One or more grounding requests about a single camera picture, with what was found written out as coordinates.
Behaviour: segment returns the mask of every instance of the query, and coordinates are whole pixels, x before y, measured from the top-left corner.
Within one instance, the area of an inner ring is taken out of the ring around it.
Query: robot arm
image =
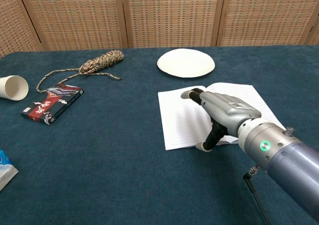
[[[195,88],[182,93],[183,99],[192,99],[210,115],[212,131],[205,142],[196,148],[209,152],[224,135],[238,137],[238,128],[246,120],[261,117],[261,113],[239,98]]]
[[[261,113],[239,98],[193,89],[182,93],[210,115],[212,131],[196,147],[209,152],[224,136],[238,137],[240,148],[319,223],[319,153],[261,118]]]

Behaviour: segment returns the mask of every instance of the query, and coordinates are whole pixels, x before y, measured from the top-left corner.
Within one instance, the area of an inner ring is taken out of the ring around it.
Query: gray metal cylinder
[[[245,152],[264,170],[268,169],[273,156],[279,150],[299,141],[293,136],[285,135],[283,129],[271,122],[261,123],[248,132],[243,146]]]
[[[319,223],[319,154],[298,141],[279,150],[268,174]]]

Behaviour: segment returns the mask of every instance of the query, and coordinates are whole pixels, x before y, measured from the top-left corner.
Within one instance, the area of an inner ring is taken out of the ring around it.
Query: book
[[[82,94],[80,87],[57,84],[41,94],[39,99],[20,112],[22,117],[45,124],[52,124]]]
[[[284,129],[252,85],[214,83],[207,88],[204,86],[186,87],[158,93],[166,150],[195,146],[198,142],[204,142],[211,132],[210,116],[204,108],[191,99],[184,100],[180,97],[184,91],[193,88],[238,97],[259,110],[263,118]],[[217,145],[237,142],[238,138],[226,135]]]

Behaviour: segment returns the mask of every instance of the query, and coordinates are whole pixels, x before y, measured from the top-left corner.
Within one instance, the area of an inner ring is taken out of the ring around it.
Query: book cover
[[[20,112],[20,115],[34,121],[52,124],[56,119],[84,93],[80,87],[57,84],[41,94]]]

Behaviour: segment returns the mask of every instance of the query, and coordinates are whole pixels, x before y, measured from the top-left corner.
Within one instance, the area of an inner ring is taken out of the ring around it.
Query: woven room divider
[[[217,46],[303,44],[319,0],[224,0]]]
[[[129,46],[214,46],[222,2],[123,0]]]
[[[23,0],[46,50],[127,47],[122,0]]]
[[[0,0],[0,57],[38,51],[40,42],[21,0]]]

